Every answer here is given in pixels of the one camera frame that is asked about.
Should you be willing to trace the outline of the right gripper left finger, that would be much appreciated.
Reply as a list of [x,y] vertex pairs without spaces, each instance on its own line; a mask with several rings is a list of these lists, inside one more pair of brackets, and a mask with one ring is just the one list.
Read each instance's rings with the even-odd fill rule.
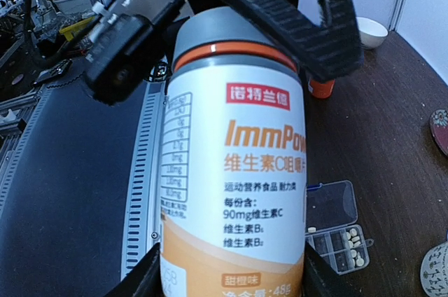
[[129,274],[105,297],[163,296],[160,278],[160,243],[137,263]]

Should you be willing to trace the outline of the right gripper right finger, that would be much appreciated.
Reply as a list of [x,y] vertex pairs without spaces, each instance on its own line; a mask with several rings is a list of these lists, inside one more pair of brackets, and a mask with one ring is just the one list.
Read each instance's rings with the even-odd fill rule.
[[350,296],[350,286],[312,247],[304,251],[304,296]]

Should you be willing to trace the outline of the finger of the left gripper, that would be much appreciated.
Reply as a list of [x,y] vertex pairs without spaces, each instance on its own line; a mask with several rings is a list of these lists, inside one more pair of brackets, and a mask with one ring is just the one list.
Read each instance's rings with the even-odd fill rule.
[[363,62],[352,0],[319,0],[322,22],[313,24],[287,0],[221,0],[270,37],[314,79],[349,75]]

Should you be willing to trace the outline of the grey bottle cap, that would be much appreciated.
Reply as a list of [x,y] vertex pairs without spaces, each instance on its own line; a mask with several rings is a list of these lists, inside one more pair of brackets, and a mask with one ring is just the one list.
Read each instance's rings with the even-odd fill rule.
[[253,55],[292,71],[297,65],[273,41],[230,7],[212,8],[187,20],[178,31],[172,68],[216,55]]

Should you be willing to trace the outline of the clear plastic pill organizer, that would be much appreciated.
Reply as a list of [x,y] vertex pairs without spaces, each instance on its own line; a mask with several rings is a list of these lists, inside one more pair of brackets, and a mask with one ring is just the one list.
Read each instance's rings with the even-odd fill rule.
[[[368,247],[373,241],[365,238],[357,220],[358,208],[350,181],[320,183],[307,189],[306,241],[338,275],[362,270],[370,263]],[[349,269],[342,241],[341,232],[351,227],[359,228],[363,238],[367,264],[361,269]]]

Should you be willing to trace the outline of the orange pill bottle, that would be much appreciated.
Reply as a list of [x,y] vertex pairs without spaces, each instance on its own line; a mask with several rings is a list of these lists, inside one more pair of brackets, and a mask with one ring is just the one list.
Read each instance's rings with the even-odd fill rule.
[[311,95],[317,99],[327,99],[333,93],[335,80],[328,81],[326,83],[319,83],[310,78],[308,81],[308,89]]

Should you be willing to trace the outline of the grey lid pill bottle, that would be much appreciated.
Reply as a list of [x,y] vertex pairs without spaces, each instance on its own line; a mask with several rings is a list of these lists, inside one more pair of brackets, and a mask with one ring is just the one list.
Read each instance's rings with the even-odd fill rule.
[[160,153],[164,295],[299,296],[306,182],[298,70],[232,54],[173,70]]

